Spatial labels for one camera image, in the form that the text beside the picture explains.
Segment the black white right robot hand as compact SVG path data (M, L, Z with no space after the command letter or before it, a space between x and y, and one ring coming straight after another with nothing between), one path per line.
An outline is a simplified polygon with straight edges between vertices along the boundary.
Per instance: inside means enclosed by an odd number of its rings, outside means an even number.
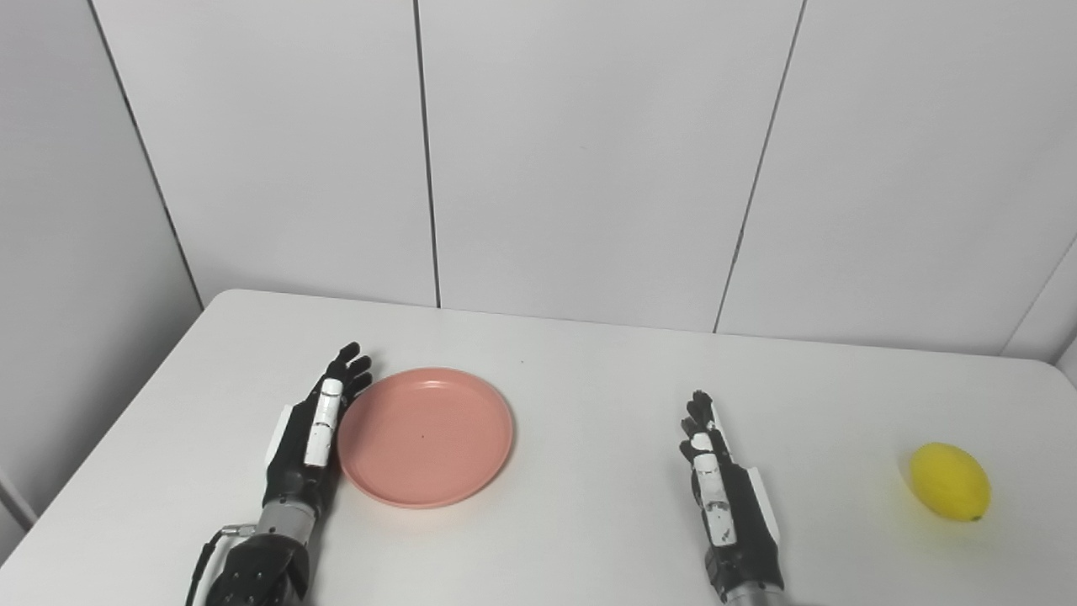
M693 498L708 541L705 570L717 598L723 605L786 605L780 534L761 473L735 461L707 392L693 392L686 413L679 448L693 469Z

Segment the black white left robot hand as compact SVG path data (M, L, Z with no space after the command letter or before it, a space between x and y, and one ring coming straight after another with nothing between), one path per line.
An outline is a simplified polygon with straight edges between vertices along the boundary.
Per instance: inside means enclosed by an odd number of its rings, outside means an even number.
M372 358L368 354L361 353L358 343L342 346L337 357L328 363L326 372L316 380L305 399L289 409L282 437L267 465L263 506L271 502L296 501L311 507L317 517L326 511L339 478L337 449L335 446L331 447L324 467L304 463L321 384L326 379L340 380L342 383L342 399L337 414L340 419L358 395L373 384L372 365Z

